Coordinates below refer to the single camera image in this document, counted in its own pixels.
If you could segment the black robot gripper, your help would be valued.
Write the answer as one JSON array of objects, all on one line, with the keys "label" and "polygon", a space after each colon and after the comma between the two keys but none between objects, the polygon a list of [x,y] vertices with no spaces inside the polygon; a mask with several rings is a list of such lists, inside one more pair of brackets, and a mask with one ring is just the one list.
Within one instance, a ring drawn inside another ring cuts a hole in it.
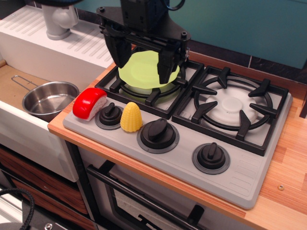
[{"label": "black robot gripper", "polygon": [[159,83],[168,83],[191,39],[190,33],[169,16],[184,3],[181,0],[171,7],[168,0],[122,0],[118,7],[97,8],[100,29],[115,64],[127,64],[132,45],[154,50],[158,52]]}]

